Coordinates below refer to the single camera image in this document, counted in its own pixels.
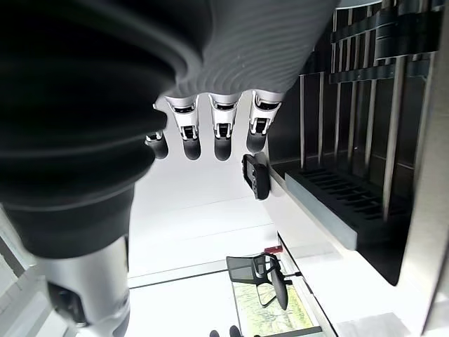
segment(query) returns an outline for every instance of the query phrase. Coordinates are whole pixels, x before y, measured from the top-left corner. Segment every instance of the black object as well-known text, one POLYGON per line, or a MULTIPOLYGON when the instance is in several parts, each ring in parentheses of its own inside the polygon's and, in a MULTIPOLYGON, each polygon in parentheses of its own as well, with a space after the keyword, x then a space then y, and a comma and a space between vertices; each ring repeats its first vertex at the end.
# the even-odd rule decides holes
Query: black object
POLYGON ((438 50, 442 14, 440 11, 405 13, 397 7, 378 11, 331 34, 331 43, 376 29, 376 58, 428 53, 438 50))
POLYGON ((292 284, 290 280, 285 280, 281 272, 281 266, 277 257, 270 253, 262 253, 253 258, 226 257, 229 278, 232 282, 254 284, 259 296, 260 305, 268 307, 277 298, 282 309, 288 306, 287 285, 292 284), (261 284, 272 284, 276 295, 267 303, 262 303, 259 294, 261 284))
POLYGON ((396 285, 410 223, 409 203, 393 196, 386 223, 382 190, 359 177, 324 168, 287 174, 356 232, 356 250, 396 285))
POLYGON ((225 161, 231 156, 231 138, 216 138, 214 142, 215 157, 218 160, 225 161))
POLYGON ((268 168, 257 162, 250 154, 245 154, 242 159, 243 177, 254 192, 258 200, 264 200, 269 195, 270 182, 268 168))
POLYGON ((229 337, 241 337, 240 330, 235 325, 229 328, 229 337))
POLYGON ((196 139, 189 138, 182 141, 182 146, 184 147, 184 153, 190 160, 197 160, 201 156, 201 143, 199 142, 199 137, 196 139))
POLYGON ((248 129, 248 135, 246 136, 246 148, 252 153, 258 153, 262 151, 265 146, 265 140, 267 135, 262 135, 261 133, 252 134, 248 129))
MULTIPOLYGON (((329 75, 331 84, 353 81, 368 81, 372 79, 393 79, 395 65, 379 65, 377 67, 360 68, 347 72, 336 72, 329 75)), ((407 77, 427 77, 429 60, 410 61, 407 64, 407 77)))
POLYGON ((50 282, 47 283, 48 296, 55 307, 55 311, 75 324, 87 325, 83 304, 78 294, 64 289, 50 282))

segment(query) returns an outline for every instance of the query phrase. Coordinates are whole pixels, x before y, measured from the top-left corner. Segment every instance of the wall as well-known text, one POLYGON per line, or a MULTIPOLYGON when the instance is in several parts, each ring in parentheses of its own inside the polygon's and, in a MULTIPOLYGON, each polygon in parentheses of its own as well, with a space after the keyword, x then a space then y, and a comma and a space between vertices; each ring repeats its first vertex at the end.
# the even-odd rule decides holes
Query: wall
POLYGON ((251 93, 243 95, 233 132, 231 157, 218 161, 207 95, 199 97, 201 157, 186 158, 166 101, 168 156, 156 161, 136 184, 130 225, 130 276, 259 253, 276 244, 272 220, 244 183, 251 93))

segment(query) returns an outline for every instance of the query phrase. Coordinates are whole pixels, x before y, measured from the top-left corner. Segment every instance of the robotic hand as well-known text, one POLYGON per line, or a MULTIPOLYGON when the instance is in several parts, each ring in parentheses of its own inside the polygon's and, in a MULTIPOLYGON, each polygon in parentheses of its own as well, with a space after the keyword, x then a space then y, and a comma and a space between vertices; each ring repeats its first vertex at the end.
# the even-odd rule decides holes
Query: robotic hand
POLYGON ((134 184, 166 155, 156 99, 196 159, 196 96, 210 93, 225 160, 253 89, 248 147, 260 150, 337 2, 0 1, 0 202, 69 324, 126 333, 134 184))

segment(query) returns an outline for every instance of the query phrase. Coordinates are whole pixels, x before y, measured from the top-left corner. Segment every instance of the office chair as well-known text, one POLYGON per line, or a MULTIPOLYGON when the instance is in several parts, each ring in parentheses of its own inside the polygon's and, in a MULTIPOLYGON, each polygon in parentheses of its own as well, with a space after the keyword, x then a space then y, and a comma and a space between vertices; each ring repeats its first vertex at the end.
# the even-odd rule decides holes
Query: office chair
POLYGON ((283 275, 277 257, 270 253, 262 253, 250 258, 228 256, 226 257, 226 264, 229 278, 232 282, 254 284, 256 286, 262 308, 268 307, 277 298, 281 308, 286 310, 288 305, 287 285, 293 283, 285 278, 301 276, 299 272, 293 275, 283 275), (267 303, 263 303, 260 297, 259 286, 262 284, 271 284, 276 292, 276 295, 267 303))

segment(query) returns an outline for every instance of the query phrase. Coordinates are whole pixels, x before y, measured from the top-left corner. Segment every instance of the black bracket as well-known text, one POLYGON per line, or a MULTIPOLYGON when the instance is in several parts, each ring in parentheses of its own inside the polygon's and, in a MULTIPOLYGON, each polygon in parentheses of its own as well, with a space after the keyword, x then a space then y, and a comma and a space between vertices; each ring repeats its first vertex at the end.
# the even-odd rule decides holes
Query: black bracket
MULTIPOLYGON (((346 83, 354 81, 370 81, 373 79, 394 78, 395 64, 379 65, 377 67, 349 70, 330 74, 329 83, 346 83)), ((429 60, 409 62, 407 65, 407 77, 427 77, 429 72, 429 60)))

